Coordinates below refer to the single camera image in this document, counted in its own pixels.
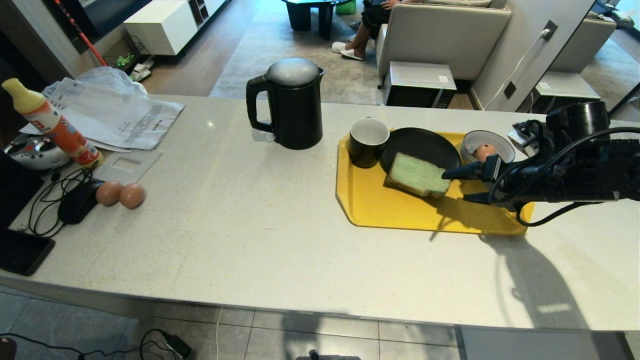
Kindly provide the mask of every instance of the wooden floor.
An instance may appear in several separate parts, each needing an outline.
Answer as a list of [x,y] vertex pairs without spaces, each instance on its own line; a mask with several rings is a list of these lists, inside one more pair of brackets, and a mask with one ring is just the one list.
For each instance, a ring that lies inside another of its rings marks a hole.
[[156,56],[142,83],[150,94],[209,96],[237,44],[267,0],[228,0],[184,48]]

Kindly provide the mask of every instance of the kettle handle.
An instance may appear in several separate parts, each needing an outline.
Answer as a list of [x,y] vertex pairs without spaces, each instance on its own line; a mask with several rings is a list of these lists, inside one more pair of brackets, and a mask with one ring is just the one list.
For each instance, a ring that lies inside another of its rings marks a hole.
[[259,122],[257,119],[258,111],[255,107],[255,100],[259,92],[271,91],[271,84],[264,78],[264,76],[258,76],[249,80],[246,84],[246,110],[249,113],[249,122],[251,127],[261,131],[273,132],[273,127],[269,124]]

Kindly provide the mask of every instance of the sofa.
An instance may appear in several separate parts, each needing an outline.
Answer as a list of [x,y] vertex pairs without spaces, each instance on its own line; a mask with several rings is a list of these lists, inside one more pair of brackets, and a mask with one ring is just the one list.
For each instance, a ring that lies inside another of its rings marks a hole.
[[551,64],[549,71],[580,74],[615,29],[616,23],[608,17],[585,18]]
[[390,61],[446,64],[456,80],[475,80],[511,17],[506,0],[490,7],[398,4],[376,41],[380,84]]

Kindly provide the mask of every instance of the egg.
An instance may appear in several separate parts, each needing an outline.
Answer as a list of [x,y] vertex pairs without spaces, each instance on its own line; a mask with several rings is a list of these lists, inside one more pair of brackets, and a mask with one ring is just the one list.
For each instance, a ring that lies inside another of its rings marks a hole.
[[145,200],[147,192],[140,184],[128,184],[120,192],[120,203],[127,209],[135,209]]
[[484,143],[476,149],[476,151],[474,152],[474,156],[476,157],[476,159],[485,162],[487,156],[496,155],[497,153],[498,150],[495,149],[495,146],[491,145],[490,143]]
[[98,191],[95,193],[95,199],[102,205],[111,206],[118,202],[121,191],[122,184],[118,181],[110,180],[100,185]]

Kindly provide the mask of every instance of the black plate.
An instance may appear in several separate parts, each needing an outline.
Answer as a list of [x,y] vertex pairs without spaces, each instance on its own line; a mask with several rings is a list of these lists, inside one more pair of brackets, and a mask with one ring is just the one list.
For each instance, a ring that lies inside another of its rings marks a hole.
[[396,153],[402,152],[414,158],[428,161],[437,167],[449,170],[460,166],[460,154],[447,139],[433,131],[404,127],[391,132],[380,165],[389,172]]

